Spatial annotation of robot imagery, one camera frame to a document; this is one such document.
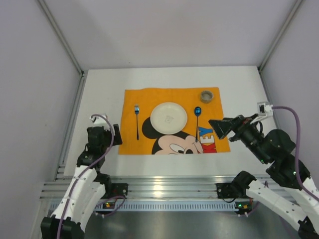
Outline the orange Mickey Mouse placemat cloth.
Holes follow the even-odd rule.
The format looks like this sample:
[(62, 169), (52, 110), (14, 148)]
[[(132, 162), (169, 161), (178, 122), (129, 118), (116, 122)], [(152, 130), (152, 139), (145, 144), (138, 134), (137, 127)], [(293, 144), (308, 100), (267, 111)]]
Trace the orange Mickey Mouse placemat cloth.
[[(214, 94), (212, 102), (204, 104), (200, 93), (209, 90)], [(181, 105), (187, 113), (184, 129), (175, 134), (161, 134), (151, 125), (153, 109), (165, 102)], [(139, 140), (137, 140), (135, 104), (139, 105)], [(196, 116), (194, 109), (200, 106), (202, 113), (198, 123), (198, 142), (195, 142)], [(229, 152), (226, 138), (218, 139), (209, 120), (223, 119), (222, 102), (218, 87), (212, 88), (145, 88), (126, 90), (121, 117), (121, 137), (123, 144), (120, 155), (170, 155), (203, 154)]]

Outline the blue metallic spoon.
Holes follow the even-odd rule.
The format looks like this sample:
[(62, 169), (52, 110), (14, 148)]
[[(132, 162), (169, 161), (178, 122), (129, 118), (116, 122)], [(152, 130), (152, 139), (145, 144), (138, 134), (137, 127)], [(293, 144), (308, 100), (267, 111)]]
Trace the blue metallic spoon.
[(198, 142), (198, 123), (199, 123), (199, 116), (202, 113), (202, 109), (200, 106), (196, 106), (194, 109), (194, 114), (196, 116), (196, 135), (195, 135), (195, 142)]

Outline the small speckled grey cup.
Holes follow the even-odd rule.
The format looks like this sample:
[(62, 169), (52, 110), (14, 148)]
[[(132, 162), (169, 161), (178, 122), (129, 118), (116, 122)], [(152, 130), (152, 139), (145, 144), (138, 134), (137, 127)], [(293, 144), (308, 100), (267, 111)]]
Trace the small speckled grey cup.
[(208, 104), (212, 102), (213, 98), (214, 98), (214, 94), (209, 90), (204, 90), (200, 93), (200, 100), (204, 104)]

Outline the blue metallic fork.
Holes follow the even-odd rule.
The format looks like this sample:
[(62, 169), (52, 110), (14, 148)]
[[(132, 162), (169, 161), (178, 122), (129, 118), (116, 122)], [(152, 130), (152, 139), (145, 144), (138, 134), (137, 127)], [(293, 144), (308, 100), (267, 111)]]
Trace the blue metallic fork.
[(134, 112), (135, 112), (135, 115), (136, 115), (137, 140), (139, 140), (139, 118), (138, 118), (138, 115), (139, 115), (139, 112), (140, 112), (139, 105), (135, 104)]

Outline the cream ceramic plate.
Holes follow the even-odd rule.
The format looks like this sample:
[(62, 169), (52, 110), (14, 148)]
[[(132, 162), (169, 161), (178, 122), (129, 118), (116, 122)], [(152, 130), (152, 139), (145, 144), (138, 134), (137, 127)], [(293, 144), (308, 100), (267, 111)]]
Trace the cream ceramic plate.
[(152, 127), (159, 133), (169, 135), (184, 129), (187, 123), (185, 109), (173, 102), (165, 102), (157, 105), (150, 115)]

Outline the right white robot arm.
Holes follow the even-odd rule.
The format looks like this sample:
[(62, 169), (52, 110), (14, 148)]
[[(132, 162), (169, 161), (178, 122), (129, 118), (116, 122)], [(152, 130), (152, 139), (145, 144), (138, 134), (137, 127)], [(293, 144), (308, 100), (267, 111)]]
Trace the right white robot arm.
[(296, 144), (281, 129), (264, 134), (262, 123), (254, 122), (256, 117), (239, 115), (222, 120), (211, 119), (209, 124), (219, 139), (234, 132), (230, 142), (241, 141), (262, 164), (269, 164), (266, 173), (293, 197), (294, 203), (270, 190), (247, 171), (238, 173), (229, 189), (235, 198), (253, 198), (275, 212), (298, 232), (300, 238), (317, 239), (319, 191), (309, 170), (292, 155)]

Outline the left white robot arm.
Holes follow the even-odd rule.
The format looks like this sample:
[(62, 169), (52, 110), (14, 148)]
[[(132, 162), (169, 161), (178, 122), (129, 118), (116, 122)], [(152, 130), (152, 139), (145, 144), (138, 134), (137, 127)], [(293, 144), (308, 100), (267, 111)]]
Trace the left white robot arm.
[(112, 181), (100, 169), (112, 146), (123, 143), (117, 124), (87, 128), (88, 141), (77, 159), (74, 175), (57, 208), (43, 218), (44, 239), (82, 239), (88, 220), (103, 196), (112, 191)]

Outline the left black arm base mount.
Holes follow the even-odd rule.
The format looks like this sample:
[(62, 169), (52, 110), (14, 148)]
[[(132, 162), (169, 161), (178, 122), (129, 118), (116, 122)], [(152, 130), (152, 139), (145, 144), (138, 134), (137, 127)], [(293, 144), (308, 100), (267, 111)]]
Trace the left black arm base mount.
[(106, 187), (106, 192), (102, 199), (108, 199), (115, 196), (123, 196), (126, 198), (128, 195), (128, 187), (129, 185), (127, 183), (112, 183), (110, 186)]

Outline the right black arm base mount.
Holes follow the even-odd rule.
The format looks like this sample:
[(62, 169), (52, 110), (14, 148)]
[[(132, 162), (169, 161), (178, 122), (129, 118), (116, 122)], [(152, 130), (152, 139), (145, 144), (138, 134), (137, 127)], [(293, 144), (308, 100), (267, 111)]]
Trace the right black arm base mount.
[(245, 199), (247, 196), (239, 195), (231, 187), (231, 183), (216, 183), (217, 198), (222, 199), (226, 203), (232, 203), (236, 199)]

